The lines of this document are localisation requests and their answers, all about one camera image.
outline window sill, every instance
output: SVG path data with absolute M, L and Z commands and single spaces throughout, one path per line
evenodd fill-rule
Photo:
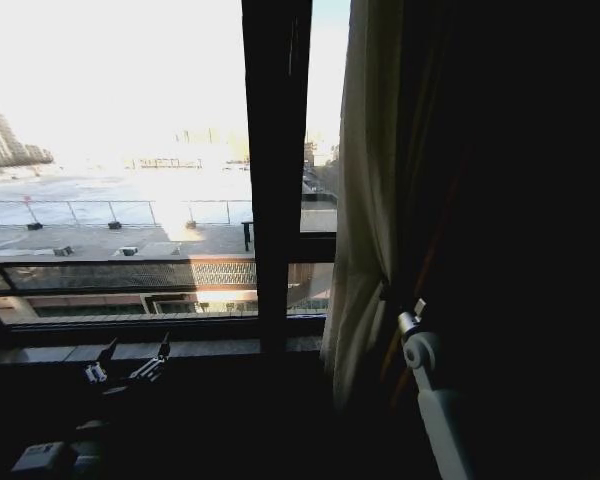
M 318 352 L 321 337 L 292 337 L 287 340 L 285 352 Z M 78 345 L 58 347 L 25 347 L 0 350 L 0 365 L 29 365 L 46 363 L 88 363 L 98 357 L 106 345 Z M 147 360 L 158 353 L 159 343 L 120 344 L 113 361 Z M 207 340 L 171 342 L 170 360 L 178 358 L 205 358 L 259 355 L 262 353 L 260 340 Z

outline window glass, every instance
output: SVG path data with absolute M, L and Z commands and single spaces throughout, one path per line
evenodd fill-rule
M 333 263 L 289 265 L 287 315 L 327 313 L 332 277 Z
M 336 231 L 349 4 L 350 0 L 313 2 L 300 221 L 303 232 Z
M 255 249 L 241 22 L 240 0 L 0 0 L 0 261 L 132 256 L 126 286 L 147 287 L 143 259 L 192 258 L 204 270 L 213 257 L 207 290 L 195 291 L 224 296 L 187 311 L 257 310 L 251 285 L 223 283 L 244 265 L 214 270 L 253 262 Z M 129 278 L 18 268 L 14 283 L 63 288 Z M 29 307 L 41 318 L 120 310 Z

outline railing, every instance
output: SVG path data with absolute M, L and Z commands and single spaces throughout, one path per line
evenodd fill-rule
M 251 219 L 251 200 L 0 200 L 0 226 L 239 225 Z

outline ground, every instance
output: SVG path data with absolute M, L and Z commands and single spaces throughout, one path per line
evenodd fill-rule
M 145 256 L 247 254 L 242 222 L 253 218 L 248 171 L 65 172 L 50 166 L 39 174 L 13 169 L 0 175 L 0 257 L 53 255 L 66 246 L 79 257 L 108 257 L 125 246 Z M 107 228 L 114 220 L 122 229 Z M 187 221 L 195 228 L 185 228 Z M 33 222 L 44 228 L 28 231 Z M 301 226 L 335 231 L 334 206 L 303 203 Z

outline window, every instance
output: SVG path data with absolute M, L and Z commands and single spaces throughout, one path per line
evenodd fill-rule
M 289 265 L 288 315 L 326 314 L 329 308 L 333 263 Z
M 349 4 L 314 5 L 0 1 L 0 328 L 320 322 Z
M 257 312 L 240 0 L 0 0 L 0 39 L 0 290 L 69 302 L 2 317 Z
M 313 2 L 300 222 L 303 232 L 336 231 L 349 4 L 350 0 Z

